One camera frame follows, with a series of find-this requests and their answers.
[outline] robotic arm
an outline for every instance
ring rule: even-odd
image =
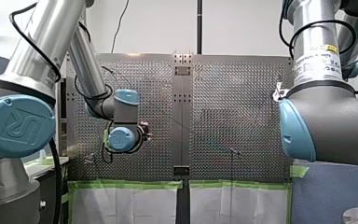
[[[294,0],[295,86],[280,103],[282,145],[295,159],[358,165],[358,0]],[[345,21],[336,21],[340,9]],[[343,28],[337,37],[335,23]]]
[[[0,75],[0,223],[39,222],[39,184],[29,180],[20,158],[41,150],[55,133],[54,84],[70,50],[78,81],[90,114],[112,122],[105,131],[110,153],[132,153],[147,140],[147,124],[138,125],[139,95],[132,90],[112,91],[104,84],[92,46],[79,19],[93,0],[40,0],[4,74]],[[57,153],[55,223],[60,213],[62,186]]]
[[[42,149],[55,133],[54,83],[70,47],[78,80],[93,117],[113,121],[110,149],[135,150],[145,139],[138,126],[136,91],[112,92],[103,82],[100,68],[79,18],[90,0],[40,0],[25,35],[53,64],[22,39],[6,72],[0,75],[0,158],[21,158]]]

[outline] white wall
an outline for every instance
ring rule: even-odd
[[[20,35],[13,28],[8,15],[15,10],[28,7],[34,0],[0,0],[0,56],[11,58],[14,48],[19,42]],[[21,29],[25,29],[33,10],[16,17],[16,22]]]
[[[87,23],[98,52],[110,52],[126,0],[97,0]],[[278,33],[282,1],[204,0],[203,54],[288,56]],[[287,40],[293,34],[285,21]],[[196,0],[130,0],[115,52],[189,53],[197,51]],[[358,78],[351,80],[358,89]]]

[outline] blue fabric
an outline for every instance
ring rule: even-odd
[[[316,151],[310,132],[290,100],[280,103],[281,138],[286,155],[300,160],[315,161]]]
[[[358,207],[358,166],[310,163],[294,179],[292,224],[341,224],[342,214]]]
[[[54,133],[54,112],[42,100],[21,94],[0,98],[0,158],[36,153]]]

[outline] robot logo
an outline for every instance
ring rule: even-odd
[[[1,139],[23,144],[34,144],[42,126],[42,118],[22,109],[11,111]]]

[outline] metal bracket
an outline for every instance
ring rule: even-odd
[[[277,86],[275,88],[275,92],[272,94],[272,99],[274,99],[275,102],[280,102],[281,100],[286,97],[287,92],[289,92],[288,89],[281,89],[282,82],[277,82]]]
[[[189,166],[173,166],[173,175],[190,175]]]
[[[175,66],[176,76],[190,76],[190,66]]]

